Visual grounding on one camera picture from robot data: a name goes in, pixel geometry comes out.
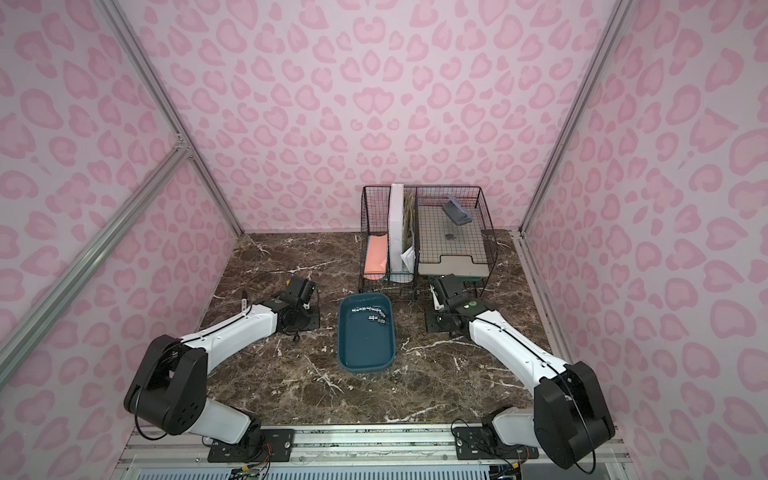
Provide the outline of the teal plastic storage box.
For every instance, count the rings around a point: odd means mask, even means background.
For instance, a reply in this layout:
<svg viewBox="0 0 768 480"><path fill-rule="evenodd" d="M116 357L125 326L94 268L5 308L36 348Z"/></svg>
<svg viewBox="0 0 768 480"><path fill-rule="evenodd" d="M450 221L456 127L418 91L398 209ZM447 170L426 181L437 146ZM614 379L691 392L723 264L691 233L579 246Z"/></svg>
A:
<svg viewBox="0 0 768 480"><path fill-rule="evenodd" d="M355 374L382 372L393 364L395 325L386 295L360 293L341 302L337 353L340 365Z"/></svg>

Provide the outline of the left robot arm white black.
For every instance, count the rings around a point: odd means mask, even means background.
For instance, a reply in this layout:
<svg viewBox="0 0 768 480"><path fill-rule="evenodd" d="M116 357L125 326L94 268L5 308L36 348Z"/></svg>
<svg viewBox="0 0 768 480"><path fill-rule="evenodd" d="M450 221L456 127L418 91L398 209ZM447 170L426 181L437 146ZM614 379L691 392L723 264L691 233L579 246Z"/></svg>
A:
<svg viewBox="0 0 768 480"><path fill-rule="evenodd" d="M124 398L135 430L148 441L191 433L228 445L243 444L258 421L208 397L210 374L251 344L277 333L297 336L319 324L317 284L292 276L282 290L255 302L243 292L240 311L182 337L152 340Z"/></svg>

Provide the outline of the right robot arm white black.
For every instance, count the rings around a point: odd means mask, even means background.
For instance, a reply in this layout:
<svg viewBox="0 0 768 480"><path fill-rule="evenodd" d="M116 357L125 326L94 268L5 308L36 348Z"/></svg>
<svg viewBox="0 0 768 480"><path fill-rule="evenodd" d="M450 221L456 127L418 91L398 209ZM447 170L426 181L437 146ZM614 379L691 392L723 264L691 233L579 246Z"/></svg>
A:
<svg viewBox="0 0 768 480"><path fill-rule="evenodd" d="M434 318L461 332L503 364L529 392L532 411L515 407L486 417L496 444L540 449L563 469L576 466L612 440L616 427L595 371L540 348L514 328L493 305L472 298L454 275L430 281Z"/></svg>

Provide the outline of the pink folder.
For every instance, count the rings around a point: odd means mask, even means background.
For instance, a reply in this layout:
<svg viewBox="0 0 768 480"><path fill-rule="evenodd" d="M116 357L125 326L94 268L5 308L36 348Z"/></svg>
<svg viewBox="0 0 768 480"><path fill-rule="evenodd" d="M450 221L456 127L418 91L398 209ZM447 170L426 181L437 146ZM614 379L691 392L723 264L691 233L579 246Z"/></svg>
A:
<svg viewBox="0 0 768 480"><path fill-rule="evenodd" d="M365 253L363 278L365 280L382 280L388 269L388 236L371 235Z"/></svg>

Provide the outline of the grey stapler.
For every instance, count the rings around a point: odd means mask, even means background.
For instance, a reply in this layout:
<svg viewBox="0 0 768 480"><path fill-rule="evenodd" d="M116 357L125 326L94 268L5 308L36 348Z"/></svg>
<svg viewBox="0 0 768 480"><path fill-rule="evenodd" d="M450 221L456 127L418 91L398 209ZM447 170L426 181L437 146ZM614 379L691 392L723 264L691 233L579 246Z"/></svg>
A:
<svg viewBox="0 0 768 480"><path fill-rule="evenodd" d="M448 200L442 205L441 209L456 226L464 226L473 222L472 214L453 196L448 197Z"/></svg>

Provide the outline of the white document binder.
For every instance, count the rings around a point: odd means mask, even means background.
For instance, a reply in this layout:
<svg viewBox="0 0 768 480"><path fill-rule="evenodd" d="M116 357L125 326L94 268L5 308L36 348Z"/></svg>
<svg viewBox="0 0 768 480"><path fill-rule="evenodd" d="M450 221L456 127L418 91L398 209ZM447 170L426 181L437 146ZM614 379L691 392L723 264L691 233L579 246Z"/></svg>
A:
<svg viewBox="0 0 768 480"><path fill-rule="evenodd" d="M413 274L404 266L402 254L405 237L405 191L404 185L394 183L390 186L388 212L389 278L392 282L405 284L413 279Z"/></svg>

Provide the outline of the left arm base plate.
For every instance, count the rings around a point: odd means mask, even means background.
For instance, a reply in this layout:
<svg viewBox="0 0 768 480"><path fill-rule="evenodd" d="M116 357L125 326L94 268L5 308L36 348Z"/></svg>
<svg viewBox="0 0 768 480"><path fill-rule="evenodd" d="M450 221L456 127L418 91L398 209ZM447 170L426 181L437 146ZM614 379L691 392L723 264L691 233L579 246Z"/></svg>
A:
<svg viewBox="0 0 768 480"><path fill-rule="evenodd" d="M288 462L291 457L296 431L288 428L260 427L246 432L236 444L214 440L209 448L208 463L259 464Z"/></svg>

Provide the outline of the aluminium mounting rail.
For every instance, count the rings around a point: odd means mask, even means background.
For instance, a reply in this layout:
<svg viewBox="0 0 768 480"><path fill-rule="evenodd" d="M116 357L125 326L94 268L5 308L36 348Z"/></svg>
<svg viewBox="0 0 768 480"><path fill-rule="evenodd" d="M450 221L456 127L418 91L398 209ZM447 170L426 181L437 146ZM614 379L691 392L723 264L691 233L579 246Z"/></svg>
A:
<svg viewBox="0 0 768 480"><path fill-rule="evenodd" d="M270 467L372 467L462 465L448 424L294 426L290 456ZM117 471L149 468L212 468L199 436L183 434L159 441L133 434Z"/></svg>

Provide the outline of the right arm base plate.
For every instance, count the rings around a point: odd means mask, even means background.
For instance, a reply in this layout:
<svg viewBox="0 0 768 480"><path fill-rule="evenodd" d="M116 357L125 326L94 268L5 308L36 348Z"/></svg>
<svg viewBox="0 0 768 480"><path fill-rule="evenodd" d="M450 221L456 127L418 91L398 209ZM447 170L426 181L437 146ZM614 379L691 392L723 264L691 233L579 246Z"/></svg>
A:
<svg viewBox="0 0 768 480"><path fill-rule="evenodd" d="M507 445L499 440L486 426L469 426L462 423L450 428L458 460L504 460L524 463L540 457L537 447Z"/></svg>

